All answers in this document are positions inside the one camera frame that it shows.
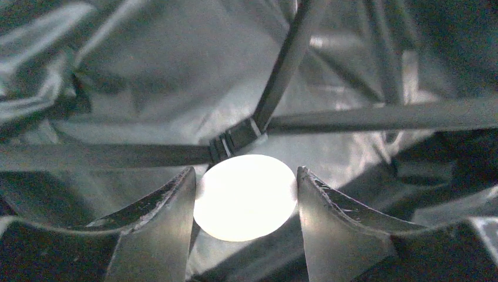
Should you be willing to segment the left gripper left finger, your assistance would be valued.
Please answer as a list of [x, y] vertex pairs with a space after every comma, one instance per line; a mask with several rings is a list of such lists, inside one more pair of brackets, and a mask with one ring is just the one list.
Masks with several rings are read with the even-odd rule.
[[1, 218], [2, 281], [184, 281], [196, 173], [187, 167], [133, 204], [71, 228]]

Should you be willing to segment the black ribbed hard-shell suitcase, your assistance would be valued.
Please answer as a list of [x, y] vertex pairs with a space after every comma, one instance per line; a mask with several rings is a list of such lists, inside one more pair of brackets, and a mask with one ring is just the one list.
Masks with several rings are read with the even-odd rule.
[[[1, 218], [86, 226], [242, 155], [497, 218], [497, 2], [1, 2]], [[298, 203], [243, 242], [193, 217], [184, 281], [310, 281]]]

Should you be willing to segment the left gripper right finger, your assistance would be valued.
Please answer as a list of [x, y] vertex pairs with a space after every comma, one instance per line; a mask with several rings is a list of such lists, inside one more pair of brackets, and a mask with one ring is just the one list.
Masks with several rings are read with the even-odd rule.
[[496, 281], [497, 218], [403, 221], [297, 171], [310, 281]]

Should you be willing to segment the white bottle orange logo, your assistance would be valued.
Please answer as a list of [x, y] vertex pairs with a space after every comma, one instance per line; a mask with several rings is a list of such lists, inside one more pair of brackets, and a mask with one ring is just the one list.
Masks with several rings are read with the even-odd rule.
[[297, 180], [284, 162], [266, 155], [242, 155], [203, 174], [193, 216], [210, 236], [243, 242], [279, 229], [297, 203]]

